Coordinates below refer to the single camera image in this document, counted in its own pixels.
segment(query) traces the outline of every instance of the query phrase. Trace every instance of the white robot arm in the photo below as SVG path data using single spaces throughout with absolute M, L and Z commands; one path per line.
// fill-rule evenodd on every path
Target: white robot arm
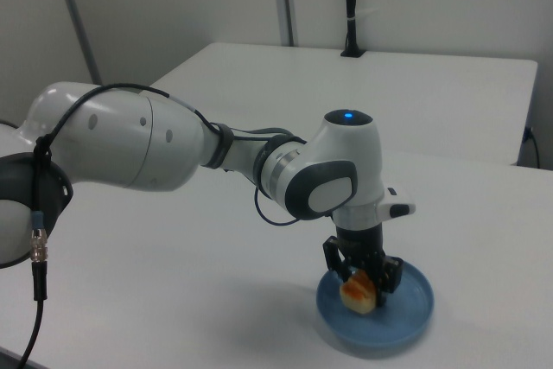
M 37 138 L 50 133 L 67 110 L 95 87 L 54 84 L 35 100 L 19 129 L 0 125 L 0 268 L 29 256 L 32 153 Z M 381 181 L 377 127 L 359 111 L 328 113 L 306 143 L 283 129 L 247 132 L 211 124 L 178 99 L 116 90 L 84 102 L 50 149 L 51 177 L 45 175 L 41 182 L 41 192 L 47 193 L 41 200 L 54 205 L 41 206 L 46 209 L 47 233 L 71 199 L 71 184 L 95 181 L 170 191 L 201 165 L 238 171 L 298 219 L 331 216 L 338 238 L 325 243 L 328 267 L 346 278 L 349 267 L 358 266 L 382 280 L 387 257 L 380 224 L 415 211 L 403 191 Z M 338 249 L 344 262 L 337 257 Z M 378 266 L 369 266 L 375 252 Z M 395 289 L 385 282 L 378 285 L 383 291 Z

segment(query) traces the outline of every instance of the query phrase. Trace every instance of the black cable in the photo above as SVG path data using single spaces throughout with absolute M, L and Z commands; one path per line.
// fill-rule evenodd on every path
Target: black cable
M 199 112 L 198 110 L 194 110 L 194 114 L 196 116 L 198 116 L 198 118 L 201 120 L 201 122 L 203 124 L 206 125 L 206 127 L 212 132 L 212 133 L 215 133 L 217 136 L 220 136 L 221 135 L 221 132 L 216 129 L 213 124 L 209 121 L 207 121 L 207 119 L 203 116 L 203 114 L 201 112 Z
M 537 142 L 536 142 L 536 138 L 534 137 L 533 133 L 530 135 L 530 138 L 531 138 L 532 142 L 534 143 L 534 149 L 536 150 L 536 165 L 537 165 L 537 168 L 541 169 L 540 162 L 539 162 L 539 151 L 537 149 Z
M 7 121 L 7 120 L 2 120 L 0 119 L 0 124 L 3 124 L 3 125 L 7 125 L 8 127 L 13 127 L 14 129 L 18 129 L 19 127 L 17 127 L 15 124 Z
M 541 163 L 539 160 L 539 150 L 537 149 L 537 141 L 534 137 L 534 132 L 531 127 L 525 127 L 524 128 L 524 134 L 522 136 L 522 143 L 526 143 L 528 140 L 530 140 L 534 143 L 534 150 L 536 151 L 536 166 L 538 169 L 541 169 Z
M 27 364 L 27 360 L 29 360 L 29 356 L 31 354 L 31 351 L 33 350 L 33 346 L 35 345 L 36 338 L 38 337 L 38 332 L 41 329 L 43 309 L 44 309 L 44 301 L 40 300 L 36 302 L 36 318 L 35 318 L 35 326 L 33 327 L 33 333 L 31 334 L 31 338 L 29 339 L 27 349 L 25 349 L 25 353 L 21 357 L 21 360 L 19 360 L 19 364 L 17 365 L 16 369 L 23 369 Z
M 256 188 L 256 191 L 253 194 L 253 202 L 256 204 L 257 213 L 259 213 L 259 216 L 263 218 L 263 220 L 273 226 L 288 226 L 295 224 L 299 221 L 298 218 L 291 220 L 290 222 L 274 222 L 267 218 L 265 215 L 263 215 L 263 212 L 261 212 L 261 207 L 259 207 L 259 188 Z

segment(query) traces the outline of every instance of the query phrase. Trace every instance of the cable connector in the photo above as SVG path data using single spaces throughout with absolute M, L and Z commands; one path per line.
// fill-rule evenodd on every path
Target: cable connector
M 42 211 L 32 212 L 33 233 L 31 235 L 31 261 L 43 263 L 48 259 L 48 236 L 44 229 L 44 213 Z
M 44 229 L 44 213 L 32 212 L 33 233 L 31 235 L 31 265 L 33 268 L 33 287 L 35 301 L 48 298 L 46 291 L 46 274 L 48 271 L 48 236 Z

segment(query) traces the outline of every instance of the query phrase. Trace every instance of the bread piece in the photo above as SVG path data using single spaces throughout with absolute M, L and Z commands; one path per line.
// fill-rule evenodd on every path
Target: bread piece
M 357 270 L 340 286 L 340 298 L 350 310 L 366 315 L 377 305 L 377 289 L 363 270 Z

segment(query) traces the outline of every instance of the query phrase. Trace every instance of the white table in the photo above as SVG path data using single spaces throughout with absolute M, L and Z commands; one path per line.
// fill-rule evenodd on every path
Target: white table
M 186 63 L 157 85 L 175 92 L 203 76 L 196 70 Z M 273 123 L 272 107 L 253 111 L 261 99 L 189 101 L 229 125 L 281 125 L 308 138 L 323 115 L 310 96 L 296 96 L 305 114 L 297 129 Z M 269 226 L 245 178 L 199 169 L 170 194 L 75 187 L 49 240 L 33 360 L 52 368 L 549 367 L 553 174 L 387 150 L 384 177 L 417 203 L 415 215 L 385 223 L 385 249 L 435 292 L 429 329 L 410 347 L 352 349 L 321 322 L 315 291 L 329 219 Z M 268 201 L 263 208 L 284 218 Z M 31 286 L 29 263 L 0 271 L 0 345 L 12 351 L 30 335 Z
M 213 118 L 252 111 L 313 134 L 318 117 L 354 107 L 378 123 L 383 146 L 504 165 L 518 160 L 537 63 L 462 56 L 365 53 L 215 43 L 163 77 Z

